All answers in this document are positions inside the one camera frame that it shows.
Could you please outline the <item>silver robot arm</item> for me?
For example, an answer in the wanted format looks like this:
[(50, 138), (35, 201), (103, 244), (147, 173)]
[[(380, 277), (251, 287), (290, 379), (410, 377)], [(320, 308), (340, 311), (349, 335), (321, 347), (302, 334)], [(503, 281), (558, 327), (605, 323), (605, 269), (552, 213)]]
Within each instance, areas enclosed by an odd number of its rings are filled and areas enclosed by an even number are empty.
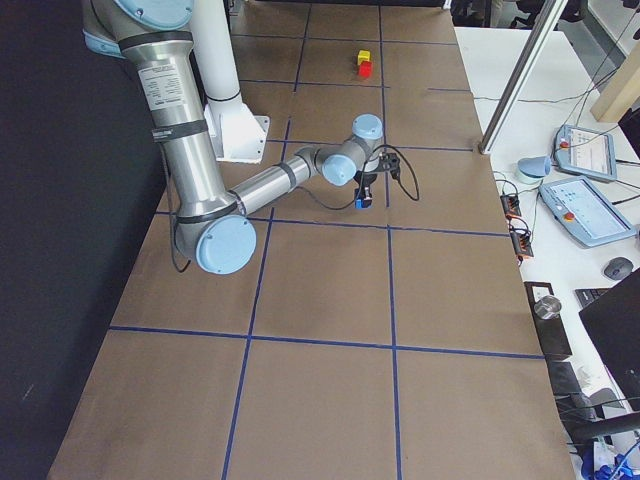
[(136, 68), (163, 156), (170, 242), (209, 273), (226, 275), (252, 257), (249, 215), (321, 176), (357, 185), (356, 208), (371, 203), (371, 184), (400, 174), (400, 157), (383, 142), (379, 117), (355, 118), (336, 147), (306, 146), (237, 186), (224, 184), (223, 162), (262, 159), (269, 119), (254, 115), (239, 87), (225, 8), (220, 1), (86, 1), (84, 37), (96, 53)]

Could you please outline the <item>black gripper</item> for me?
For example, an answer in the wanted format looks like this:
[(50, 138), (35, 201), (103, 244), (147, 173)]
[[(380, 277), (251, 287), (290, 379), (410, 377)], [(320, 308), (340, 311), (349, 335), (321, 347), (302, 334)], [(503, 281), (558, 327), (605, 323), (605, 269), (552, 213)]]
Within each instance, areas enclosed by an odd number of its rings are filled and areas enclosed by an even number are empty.
[(356, 199), (363, 198), (363, 189), (365, 189), (365, 199), (371, 200), (372, 193), (370, 185), (376, 180), (379, 174), (389, 173), (391, 177), (399, 181), (401, 176), (400, 158), (395, 153), (383, 153), (375, 157), (371, 161), (367, 161), (363, 165), (363, 170), (357, 171), (355, 180), (358, 183), (356, 189)]

